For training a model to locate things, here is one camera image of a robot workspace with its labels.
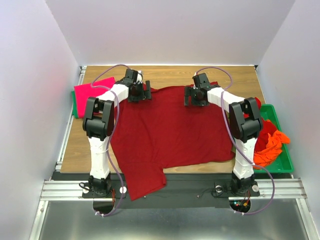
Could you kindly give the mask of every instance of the green plastic bin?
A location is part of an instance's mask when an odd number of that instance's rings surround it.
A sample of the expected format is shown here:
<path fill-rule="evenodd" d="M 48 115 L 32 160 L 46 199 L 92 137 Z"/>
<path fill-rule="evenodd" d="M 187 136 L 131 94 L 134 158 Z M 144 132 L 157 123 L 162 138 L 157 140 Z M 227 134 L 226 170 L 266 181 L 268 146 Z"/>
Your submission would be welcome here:
<path fill-rule="evenodd" d="M 260 108 L 261 117 L 264 120 L 270 120 L 276 128 L 282 132 L 275 108 L 271 104 L 263 104 Z M 291 161 L 291 157 L 286 144 L 282 144 L 282 153 L 276 158 L 276 160 L 266 167 L 266 169 L 272 174 L 292 173 L 294 171 L 294 165 Z M 265 173 L 263 170 L 255 169 L 255 173 Z"/>

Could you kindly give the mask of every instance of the purple cable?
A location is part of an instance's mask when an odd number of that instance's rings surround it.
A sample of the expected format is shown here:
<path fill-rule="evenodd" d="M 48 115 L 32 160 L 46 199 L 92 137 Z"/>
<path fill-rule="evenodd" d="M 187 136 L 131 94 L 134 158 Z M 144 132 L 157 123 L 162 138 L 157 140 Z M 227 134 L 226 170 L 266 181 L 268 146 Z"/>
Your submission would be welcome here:
<path fill-rule="evenodd" d="M 226 73 L 229 78 L 230 78 L 230 84 L 225 87 L 223 90 L 227 90 L 228 88 L 230 88 L 232 86 L 232 83 L 233 83 L 233 78 L 232 76 L 225 70 L 223 70 L 222 68 L 219 68 L 219 67 L 216 67 L 216 66 L 207 66 L 207 67 L 204 67 L 204 68 L 201 68 L 200 70 L 198 70 L 196 72 L 196 74 L 198 74 L 200 71 L 202 70 L 205 70 L 205 69 L 218 69 L 218 70 L 221 70 L 222 72 Z M 229 135 L 229 138 L 232 142 L 232 144 L 235 146 L 235 148 L 238 150 L 238 152 L 244 157 L 244 159 L 251 165 L 254 165 L 255 167 L 259 168 L 259 169 L 262 169 L 266 172 L 266 174 L 268 174 L 268 176 L 270 177 L 271 179 L 271 182 L 272 182 L 272 195 L 271 195 L 271 198 L 269 200 L 269 202 L 261 209 L 257 210 L 257 211 L 253 211 L 253 212 L 247 212 L 247 213 L 244 213 L 244 212 L 239 212 L 239 211 L 236 211 L 236 213 L 240 213 L 242 215 L 254 215 L 254 214 L 257 214 L 257 213 L 260 213 L 262 212 L 263 210 L 265 210 L 267 207 L 269 207 L 269 205 L 271 204 L 271 202 L 273 201 L 274 199 L 274 196 L 275 196 L 275 191 L 276 191 L 276 186 L 275 186 L 275 181 L 274 181 L 274 178 L 272 177 L 271 173 L 263 166 L 260 166 L 260 165 L 256 165 L 254 162 L 251 162 L 250 159 L 238 148 L 238 146 L 236 145 L 236 142 L 234 141 L 234 138 L 232 137 L 231 135 L 231 132 L 230 132 L 230 129 L 229 129 L 229 125 L 228 125 L 228 120 L 227 120 L 227 115 L 225 113 L 225 110 L 224 110 L 224 91 L 221 93 L 221 111 L 222 111 L 222 116 L 223 116 L 223 120 L 224 120 L 224 124 L 225 124 L 225 127 L 226 127 L 226 130 L 228 132 L 228 135 Z"/>
<path fill-rule="evenodd" d="M 103 73 L 101 73 L 101 74 L 91 83 L 90 86 L 91 86 L 91 88 L 103 88 L 103 89 L 109 90 L 109 91 L 114 95 L 114 98 L 115 98 L 116 107 L 117 107 L 116 117 L 115 117 L 115 124 L 114 124 L 113 131 L 112 131 L 112 133 L 111 133 L 111 135 L 110 135 L 110 137 L 109 137 L 109 140 L 108 140 L 108 142 L 107 142 L 107 144 L 106 144 L 106 155 L 108 156 L 108 159 L 109 159 L 109 161 L 110 161 L 113 169 L 115 170 L 116 174 L 118 175 L 118 177 L 119 177 L 119 179 L 120 179 L 122 189 L 124 189 L 124 186 L 125 186 L 125 185 L 124 185 L 124 181 L 123 181 L 123 179 L 122 179 L 122 177 L 121 177 L 121 175 L 120 175 L 120 172 L 117 170 L 116 166 L 115 166 L 114 163 L 112 162 L 111 157 L 110 157 L 110 153 L 109 153 L 109 144 L 110 144 L 111 138 L 112 138 L 112 136 L 114 135 L 114 132 L 115 132 L 115 130 L 116 130 L 116 127 L 117 127 L 117 124 L 118 124 L 118 120 L 119 120 L 119 115 L 120 115 L 119 98 L 118 98 L 117 94 L 116 94 L 114 91 L 112 91 L 112 90 L 111 90 L 109 87 L 107 87 L 107 86 L 102 86 L 102 85 L 96 85 L 96 86 L 94 86 L 94 83 L 95 83 L 102 75 L 106 74 L 106 73 L 109 72 L 111 69 L 113 69 L 113 68 L 115 68 L 115 67 L 119 67 L 119 66 L 123 66 L 123 67 L 129 68 L 127 65 L 124 65 L 124 64 L 114 65 L 114 66 L 108 68 L 107 70 L 105 70 Z M 120 199 L 119 199 L 119 202 L 117 203 L 117 205 L 116 205 L 109 213 L 103 214 L 103 213 L 100 213 L 100 212 L 98 212 L 98 211 L 94 211 L 95 214 L 96 214 L 96 215 L 99 215 L 99 216 L 101 216 L 101 217 L 109 217 L 109 216 L 111 216 L 112 214 L 114 214 L 115 211 L 119 208 L 119 206 L 120 206 L 120 204 L 121 204 L 121 202 L 122 202 L 122 200 L 123 200 L 123 198 L 124 198 L 124 193 L 123 193 L 123 192 L 124 192 L 124 191 L 122 191 L 122 193 L 121 193 L 121 197 L 120 197 Z"/>

